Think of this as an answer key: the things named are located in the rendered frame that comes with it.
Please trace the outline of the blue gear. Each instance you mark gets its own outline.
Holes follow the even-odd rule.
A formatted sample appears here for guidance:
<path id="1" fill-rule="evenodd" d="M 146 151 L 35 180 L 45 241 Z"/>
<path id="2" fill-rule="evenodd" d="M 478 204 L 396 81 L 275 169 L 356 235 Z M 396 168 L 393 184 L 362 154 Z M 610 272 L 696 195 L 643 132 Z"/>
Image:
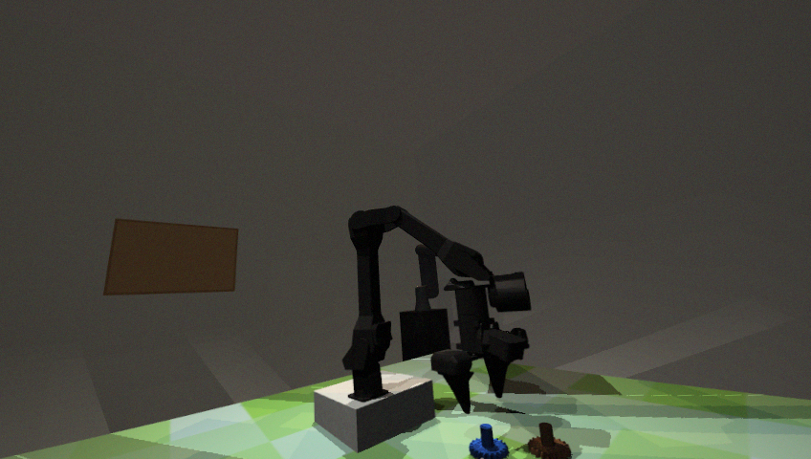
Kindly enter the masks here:
<path id="1" fill-rule="evenodd" d="M 497 438 L 493 438 L 492 426 L 489 424 L 481 424 L 479 428 L 481 435 L 480 438 L 475 438 L 475 440 L 472 440 L 469 447 L 469 453 L 472 454 L 473 458 L 507 458 L 506 455 L 509 455 L 508 447 L 505 443 L 503 443 L 502 440 L 498 441 Z"/>

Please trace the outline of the brown gear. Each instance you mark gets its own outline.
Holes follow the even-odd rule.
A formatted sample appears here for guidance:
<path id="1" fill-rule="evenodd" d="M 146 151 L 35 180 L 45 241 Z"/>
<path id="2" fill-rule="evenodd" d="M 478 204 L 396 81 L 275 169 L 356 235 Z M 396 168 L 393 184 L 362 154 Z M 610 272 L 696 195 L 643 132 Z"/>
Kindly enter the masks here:
<path id="1" fill-rule="evenodd" d="M 561 441 L 561 439 L 555 439 L 552 425 L 540 423 L 539 433 L 540 437 L 533 437 L 528 442 L 528 451 L 535 454 L 536 458 L 567 459 L 567 457 L 570 457 L 569 445 L 565 441 Z"/>

